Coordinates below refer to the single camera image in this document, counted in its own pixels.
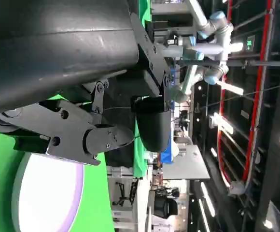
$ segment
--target red pipe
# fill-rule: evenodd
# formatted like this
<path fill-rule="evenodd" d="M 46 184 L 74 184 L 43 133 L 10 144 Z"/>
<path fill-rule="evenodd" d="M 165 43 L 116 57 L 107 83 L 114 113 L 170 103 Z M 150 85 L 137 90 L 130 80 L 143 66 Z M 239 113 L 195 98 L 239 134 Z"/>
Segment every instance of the red pipe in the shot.
<path fill-rule="evenodd" d="M 232 19 L 232 5 L 233 2 L 232 0 L 228 1 L 228 12 L 227 12 L 227 20 L 231 21 Z M 225 82 L 227 79 L 226 76 L 223 76 L 222 78 L 222 82 Z M 219 115 L 222 116 L 223 112 L 224 112 L 224 96 L 225 96 L 225 90 L 222 89 L 221 92 L 221 103 L 220 103 L 220 107 L 219 107 Z M 223 157 L 222 157 L 222 140 L 221 140 L 221 131 L 217 130 L 217 141 L 218 141 L 218 161 L 220 163 L 220 167 L 221 167 L 221 172 L 224 174 L 226 180 L 228 182 L 231 182 L 229 176 L 227 175 L 227 173 L 225 172 L 225 168 L 224 168 L 224 162 L 223 162 Z"/>
<path fill-rule="evenodd" d="M 272 0 L 267 0 L 266 1 L 267 13 L 266 13 L 266 17 L 265 17 L 264 31 L 262 34 L 260 60 L 264 60 L 264 58 L 265 58 L 267 33 L 268 33 L 269 21 L 270 21 L 269 11 L 271 9 L 271 6 L 272 6 Z M 244 170 L 244 174 L 242 177 L 243 181 L 247 180 L 249 169 L 250 169 L 250 162 L 251 162 L 251 155 L 252 155 L 252 142 L 253 142 L 253 138 L 254 138 L 255 122 L 256 122 L 256 116 L 257 116 L 257 111 L 258 111 L 258 101 L 259 101 L 259 94 L 260 94 L 262 72 L 263 72 L 263 66 L 259 66 L 258 74 L 257 74 L 256 93 L 255 93 L 255 98 L 254 98 L 254 102 L 253 102 L 253 110 L 252 110 L 252 123 L 251 123 L 250 139 L 248 142 L 247 153 L 246 153 L 245 170 Z"/>

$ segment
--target exit sign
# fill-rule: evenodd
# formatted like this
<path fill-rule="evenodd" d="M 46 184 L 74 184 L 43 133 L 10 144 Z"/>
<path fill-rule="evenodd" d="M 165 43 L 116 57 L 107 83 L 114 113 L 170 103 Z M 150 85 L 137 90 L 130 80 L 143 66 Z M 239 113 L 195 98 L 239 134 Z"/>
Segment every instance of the exit sign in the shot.
<path fill-rule="evenodd" d="M 254 51 L 254 43 L 255 43 L 255 35 L 251 35 L 251 36 L 247 37 L 246 51 L 248 51 L 248 52 Z"/>

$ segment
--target black chair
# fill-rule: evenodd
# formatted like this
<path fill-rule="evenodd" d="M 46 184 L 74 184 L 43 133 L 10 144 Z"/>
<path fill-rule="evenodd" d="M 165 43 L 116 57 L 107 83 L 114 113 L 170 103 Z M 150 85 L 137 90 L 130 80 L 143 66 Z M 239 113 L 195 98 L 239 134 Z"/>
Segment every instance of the black chair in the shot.
<path fill-rule="evenodd" d="M 178 215 L 178 204 L 174 199 L 155 196 L 154 215 L 167 219 L 171 215 Z"/>
<path fill-rule="evenodd" d="M 130 204 L 132 205 L 135 200 L 135 196 L 136 196 L 136 192 L 137 192 L 137 188 L 138 188 L 138 182 L 139 182 L 138 179 L 136 181 L 132 182 L 131 187 L 130 187 L 129 197 L 125 197 L 124 184 L 120 183 L 120 182 L 115 182 L 115 184 L 120 187 L 121 196 L 117 202 L 112 202 L 112 205 L 120 205 L 121 207 L 123 207 L 125 200 L 129 200 Z"/>

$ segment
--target ceiling light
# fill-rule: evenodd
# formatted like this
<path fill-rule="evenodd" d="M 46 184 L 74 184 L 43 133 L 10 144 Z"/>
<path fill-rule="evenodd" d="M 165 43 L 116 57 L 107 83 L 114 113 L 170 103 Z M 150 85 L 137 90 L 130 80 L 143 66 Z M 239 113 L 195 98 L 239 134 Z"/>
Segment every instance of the ceiling light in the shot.
<path fill-rule="evenodd" d="M 217 153 L 216 153 L 216 151 L 214 150 L 213 147 L 211 147 L 211 153 L 214 157 L 217 157 Z"/>
<path fill-rule="evenodd" d="M 264 226 L 267 227 L 268 229 L 272 229 L 273 228 L 272 222 L 270 222 L 269 220 L 266 220 L 264 222 Z"/>
<path fill-rule="evenodd" d="M 233 134 L 234 130 L 233 127 L 218 113 L 214 113 L 214 121 L 219 126 L 224 128 L 228 133 Z"/>
<path fill-rule="evenodd" d="M 243 43 L 232 43 L 230 45 L 229 51 L 230 52 L 239 52 L 243 49 Z"/>
<path fill-rule="evenodd" d="M 201 211 L 201 214 L 202 214 L 204 226 L 205 226 L 205 228 L 206 228 L 206 232 L 210 232 L 208 220 L 207 220 L 206 214 L 205 214 L 205 212 L 204 212 L 204 208 L 203 208 L 202 201 L 201 201 L 200 199 L 199 199 L 199 206 L 200 206 L 200 211 Z"/>
<path fill-rule="evenodd" d="M 216 84 L 222 87 L 222 89 L 227 89 L 228 91 L 231 91 L 241 96 L 243 95 L 244 90 L 242 88 L 227 84 L 226 82 L 222 82 L 219 80 L 216 81 Z"/>
<path fill-rule="evenodd" d="M 206 185 L 205 185 L 203 182 L 201 182 L 200 185 L 201 185 L 201 189 L 202 189 L 204 198 L 206 199 L 206 202 L 207 202 L 209 211 L 210 211 L 210 213 L 211 213 L 211 216 L 214 217 L 214 216 L 215 216 L 215 209 L 214 209 L 214 206 L 213 206 L 213 204 L 212 204 L 212 201 L 211 201 L 211 199 L 210 199 L 210 197 L 209 197 L 207 187 L 206 187 Z"/>
<path fill-rule="evenodd" d="M 226 179 L 225 175 L 223 174 L 223 172 L 221 172 L 221 175 L 222 175 L 222 179 L 223 179 L 224 184 L 226 185 L 227 188 L 229 188 L 229 187 L 230 187 L 230 184 L 229 184 L 229 182 L 227 181 L 227 179 Z"/>

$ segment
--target robotic arm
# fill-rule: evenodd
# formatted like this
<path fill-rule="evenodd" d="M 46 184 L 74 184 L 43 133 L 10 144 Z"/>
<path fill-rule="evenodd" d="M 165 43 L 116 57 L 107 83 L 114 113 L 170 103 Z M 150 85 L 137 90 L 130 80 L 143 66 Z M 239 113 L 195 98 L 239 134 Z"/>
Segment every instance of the robotic arm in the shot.
<path fill-rule="evenodd" d="M 223 75 L 228 73 L 229 68 L 226 65 L 226 61 L 231 52 L 230 37 L 233 31 L 232 24 L 228 22 L 223 12 L 218 11 L 207 20 L 197 0 L 188 0 L 187 5 L 196 23 L 198 33 L 204 39 L 212 34 L 215 34 L 215 38 L 211 43 L 196 44 L 194 36 L 180 37 L 175 40 L 174 45 L 169 45 L 163 49 L 164 55 L 175 54 L 177 57 L 183 57 L 183 59 L 196 60 L 203 60 L 204 56 L 206 56 L 221 62 L 220 65 L 211 68 L 197 65 L 188 67 L 183 84 L 171 90 L 172 99 L 178 103 L 188 98 L 190 88 L 196 82 L 204 79 L 210 85 L 215 85 Z"/>

